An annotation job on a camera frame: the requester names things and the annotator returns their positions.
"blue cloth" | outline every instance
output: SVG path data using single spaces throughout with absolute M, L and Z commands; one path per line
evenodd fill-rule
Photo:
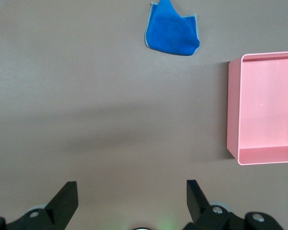
M 196 24 L 196 14 L 179 16 L 170 0 L 160 0 L 159 4 L 152 2 L 146 45 L 169 54 L 192 55 L 200 46 Z

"gray surface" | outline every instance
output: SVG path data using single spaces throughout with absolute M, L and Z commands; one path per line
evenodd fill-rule
M 173 0 L 201 47 L 145 46 L 149 0 L 0 1 L 0 216 L 12 221 L 77 180 L 71 229 L 179 230 L 186 180 L 288 230 L 288 164 L 226 150 L 228 62 L 288 51 L 288 0 Z

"pink container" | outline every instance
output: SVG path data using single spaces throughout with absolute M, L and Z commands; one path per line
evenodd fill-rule
M 229 63 L 227 148 L 241 165 L 288 162 L 288 52 Z

